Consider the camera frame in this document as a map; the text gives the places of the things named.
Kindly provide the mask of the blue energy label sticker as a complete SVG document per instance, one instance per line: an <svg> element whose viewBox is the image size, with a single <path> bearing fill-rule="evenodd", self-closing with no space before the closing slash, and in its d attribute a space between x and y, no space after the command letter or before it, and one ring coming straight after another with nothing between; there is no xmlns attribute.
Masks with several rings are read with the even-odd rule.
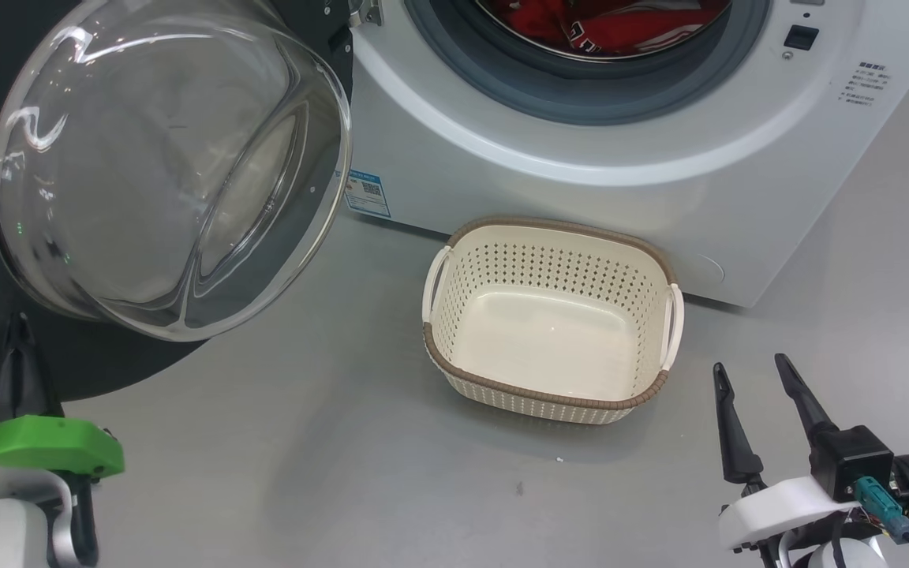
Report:
<svg viewBox="0 0 909 568"><path fill-rule="evenodd" d="M390 219L392 217L386 195L383 194L383 184L376 175L363 173L350 169L344 187L344 201L350 210Z"/></svg>

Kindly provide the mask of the small printed text label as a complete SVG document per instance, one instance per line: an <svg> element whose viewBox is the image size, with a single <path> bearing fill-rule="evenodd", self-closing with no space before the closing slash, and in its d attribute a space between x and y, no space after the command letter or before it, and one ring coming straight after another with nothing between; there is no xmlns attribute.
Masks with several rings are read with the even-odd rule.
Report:
<svg viewBox="0 0 909 568"><path fill-rule="evenodd" d="M852 107L876 107L891 80L884 65L858 62L848 70L837 100Z"/></svg>

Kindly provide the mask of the beige perforated laundry basket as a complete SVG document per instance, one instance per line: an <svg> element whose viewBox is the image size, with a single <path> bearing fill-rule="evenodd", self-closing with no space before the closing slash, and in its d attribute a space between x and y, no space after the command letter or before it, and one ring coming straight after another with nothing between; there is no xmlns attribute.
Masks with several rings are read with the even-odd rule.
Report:
<svg viewBox="0 0 909 568"><path fill-rule="evenodd" d="M639 238L487 217L450 237L421 298L425 348L460 395L523 416L612 424L666 384L684 296Z"/></svg>

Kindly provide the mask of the white front-load washing machine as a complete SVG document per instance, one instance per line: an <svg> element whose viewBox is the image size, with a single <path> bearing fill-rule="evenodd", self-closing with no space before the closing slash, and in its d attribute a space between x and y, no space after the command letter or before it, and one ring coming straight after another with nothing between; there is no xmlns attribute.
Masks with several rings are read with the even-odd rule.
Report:
<svg viewBox="0 0 909 568"><path fill-rule="evenodd" d="M381 0L351 28L351 169L390 220L560 219L663 249L686 293L754 305L909 90L909 0L730 0L617 60L553 54L477 0ZM892 76L837 100L858 62Z"/></svg>

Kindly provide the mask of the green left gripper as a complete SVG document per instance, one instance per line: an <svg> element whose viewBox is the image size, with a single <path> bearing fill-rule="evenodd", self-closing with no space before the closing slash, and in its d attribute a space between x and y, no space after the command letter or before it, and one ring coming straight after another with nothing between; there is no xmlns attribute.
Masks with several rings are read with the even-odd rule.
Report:
<svg viewBox="0 0 909 568"><path fill-rule="evenodd" d="M0 468L103 479L125 471L124 450L96 424L61 416L46 360L28 317L13 314L0 358Z"/></svg>

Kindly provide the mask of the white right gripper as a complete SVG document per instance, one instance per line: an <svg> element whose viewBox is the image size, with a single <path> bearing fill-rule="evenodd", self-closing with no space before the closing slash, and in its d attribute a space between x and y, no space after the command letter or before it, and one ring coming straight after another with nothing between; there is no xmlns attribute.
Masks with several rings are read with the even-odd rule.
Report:
<svg viewBox="0 0 909 568"><path fill-rule="evenodd" d="M809 446L839 432L786 353L773 356ZM751 449L735 409L728 371L712 369L723 478L743 486L742 499L719 514L723 547L754 551L765 568L888 568L879 539L909 547L909 455L894 457L888 490L873 478L855 482L854 500L833 501L810 476L767 488L761 458Z"/></svg>

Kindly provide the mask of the red and white garment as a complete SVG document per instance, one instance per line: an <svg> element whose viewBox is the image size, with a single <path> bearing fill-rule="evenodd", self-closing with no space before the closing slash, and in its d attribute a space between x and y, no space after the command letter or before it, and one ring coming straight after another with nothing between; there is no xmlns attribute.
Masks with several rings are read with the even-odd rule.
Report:
<svg viewBox="0 0 909 568"><path fill-rule="evenodd" d="M553 54L617 60L703 32L730 0L477 0L498 25Z"/></svg>

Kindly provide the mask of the black round glass washer door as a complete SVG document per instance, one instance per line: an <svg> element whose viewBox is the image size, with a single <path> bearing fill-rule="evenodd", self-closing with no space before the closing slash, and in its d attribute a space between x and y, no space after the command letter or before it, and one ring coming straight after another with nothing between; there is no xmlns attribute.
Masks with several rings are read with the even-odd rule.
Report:
<svg viewBox="0 0 909 568"><path fill-rule="evenodd" d="M0 375L144 381L274 302L351 163L347 0L0 0Z"/></svg>

